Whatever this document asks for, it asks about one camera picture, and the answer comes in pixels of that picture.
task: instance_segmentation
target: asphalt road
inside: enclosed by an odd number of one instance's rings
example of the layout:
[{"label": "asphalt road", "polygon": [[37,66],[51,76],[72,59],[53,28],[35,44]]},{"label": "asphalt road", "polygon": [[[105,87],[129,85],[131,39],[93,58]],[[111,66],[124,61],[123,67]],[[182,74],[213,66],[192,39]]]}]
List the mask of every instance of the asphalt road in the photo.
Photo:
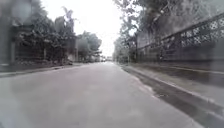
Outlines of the asphalt road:
[{"label": "asphalt road", "polygon": [[1,78],[0,123],[4,128],[202,128],[113,63]]}]

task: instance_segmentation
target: sky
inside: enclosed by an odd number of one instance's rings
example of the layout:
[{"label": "sky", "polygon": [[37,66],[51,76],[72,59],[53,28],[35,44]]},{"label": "sky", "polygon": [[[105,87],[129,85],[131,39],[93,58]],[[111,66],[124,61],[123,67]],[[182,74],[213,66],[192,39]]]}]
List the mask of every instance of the sky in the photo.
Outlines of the sky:
[{"label": "sky", "polygon": [[42,6],[48,11],[48,17],[55,20],[64,14],[62,6],[73,10],[75,22],[74,31],[96,33],[102,40],[100,50],[105,56],[111,56],[114,51],[113,42],[119,36],[121,27],[121,12],[113,0],[41,0]]}]

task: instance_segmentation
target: tree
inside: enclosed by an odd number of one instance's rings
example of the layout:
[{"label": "tree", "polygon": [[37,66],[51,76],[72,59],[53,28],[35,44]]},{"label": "tree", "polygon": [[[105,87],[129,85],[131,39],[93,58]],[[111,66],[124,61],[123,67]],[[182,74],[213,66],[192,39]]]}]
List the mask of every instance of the tree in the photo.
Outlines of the tree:
[{"label": "tree", "polygon": [[99,47],[102,41],[96,36],[96,34],[84,32],[82,35],[77,36],[76,42],[78,53],[82,60],[87,61],[87,58],[90,58],[89,56],[100,53]]}]

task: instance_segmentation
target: curb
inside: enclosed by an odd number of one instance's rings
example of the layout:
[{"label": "curb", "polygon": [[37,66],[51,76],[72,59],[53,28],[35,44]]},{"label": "curb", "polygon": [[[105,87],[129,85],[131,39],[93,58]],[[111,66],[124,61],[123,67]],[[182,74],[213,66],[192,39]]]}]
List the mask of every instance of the curb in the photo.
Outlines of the curb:
[{"label": "curb", "polygon": [[197,93],[190,92],[184,88],[168,83],[166,81],[162,81],[158,78],[153,78],[151,76],[145,75],[143,72],[133,67],[121,67],[129,73],[136,74],[142,79],[147,80],[147,83],[150,86],[159,88],[167,92],[168,94],[174,95],[180,100],[197,107],[198,109],[204,111],[208,116],[212,117],[212,120],[218,121],[219,123],[224,125],[224,107],[215,103],[213,100],[207,97],[203,97]]},{"label": "curb", "polygon": [[71,65],[71,66],[57,66],[57,67],[50,67],[50,68],[40,68],[40,69],[33,69],[33,70],[26,70],[26,71],[18,71],[18,72],[10,72],[10,73],[0,73],[0,78],[5,78],[5,77],[13,77],[13,76],[18,76],[18,75],[25,75],[25,74],[30,74],[30,73],[36,73],[36,72],[44,72],[44,71],[50,71],[50,70],[59,70],[63,68],[72,68],[72,67],[77,67],[80,65]]}]

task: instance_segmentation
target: railing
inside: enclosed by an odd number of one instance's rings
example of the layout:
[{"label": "railing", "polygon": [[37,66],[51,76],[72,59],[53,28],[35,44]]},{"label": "railing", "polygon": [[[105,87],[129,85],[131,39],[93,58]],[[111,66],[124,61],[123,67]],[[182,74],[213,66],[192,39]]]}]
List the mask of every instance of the railing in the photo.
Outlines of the railing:
[{"label": "railing", "polygon": [[138,49],[140,61],[224,59],[224,13]]}]

